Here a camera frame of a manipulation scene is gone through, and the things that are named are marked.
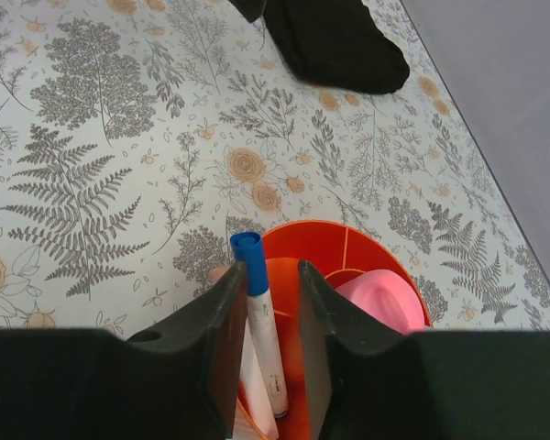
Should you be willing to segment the blue capped marker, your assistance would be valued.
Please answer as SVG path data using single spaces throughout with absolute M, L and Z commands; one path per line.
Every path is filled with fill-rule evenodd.
M 247 267 L 247 315 L 258 364 L 275 418 L 289 410 L 281 348 L 261 235 L 247 231 L 230 237 L 236 261 Z

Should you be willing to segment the pink capped tube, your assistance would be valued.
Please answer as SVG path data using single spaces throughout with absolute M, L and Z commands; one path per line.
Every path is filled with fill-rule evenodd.
M 377 321 L 401 334 L 426 328 L 424 308 L 414 288 L 399 274 L 375 269 L 336 291 Z

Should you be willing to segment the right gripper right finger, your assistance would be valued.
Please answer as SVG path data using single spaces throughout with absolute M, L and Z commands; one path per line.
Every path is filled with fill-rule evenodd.
M 402 335 L 298 266 L 314 439 L 550 439 L 550 331 Z

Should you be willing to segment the orange round organizer container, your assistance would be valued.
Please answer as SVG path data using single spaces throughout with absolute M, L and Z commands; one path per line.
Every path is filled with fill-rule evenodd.
M 391 270 L 416 291 L 426 327 L 431 320 L 421 294 L 401 263 L 380 243 L 356 229 L 322 220 L 291 222 L 261 236 L 267 262 L 289 410 L 275 418 L 278 439 L 307 439 L 310 427 L 299 331 L 298 264 L 311 262 L 333 287 L 372 270 Z

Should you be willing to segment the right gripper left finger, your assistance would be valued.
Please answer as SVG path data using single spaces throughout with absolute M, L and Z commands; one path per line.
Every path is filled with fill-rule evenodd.
M 0 329 L 0 439 L 228 439 L 246 269 L 128 339 L 102 329 Z

